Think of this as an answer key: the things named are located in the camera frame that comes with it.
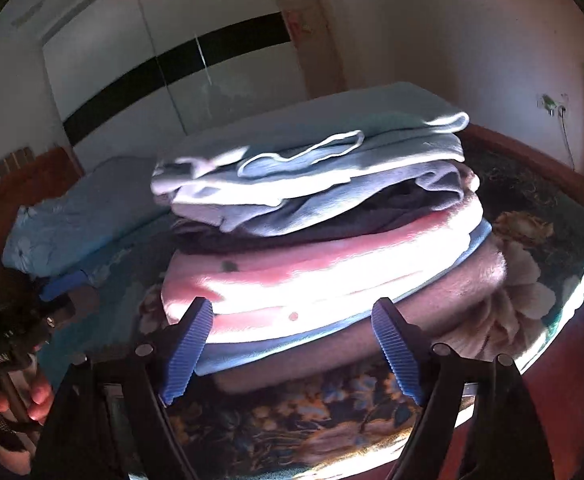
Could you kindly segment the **person's left hand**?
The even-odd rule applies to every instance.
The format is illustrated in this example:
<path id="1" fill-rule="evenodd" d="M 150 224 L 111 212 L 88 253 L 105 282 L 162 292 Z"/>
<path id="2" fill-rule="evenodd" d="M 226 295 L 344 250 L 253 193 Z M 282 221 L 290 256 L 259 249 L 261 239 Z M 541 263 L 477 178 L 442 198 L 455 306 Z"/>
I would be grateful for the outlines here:
<path id="1" fill-rule="evenodd" d="M 28 417 L 44 423 L 54 401 L 54 392 L 36 358 L 24 370 L 8 372 L 7 376 L 27 409 Z M 0 413 L 14 415 L 4 385 L 0 381 Z"/>

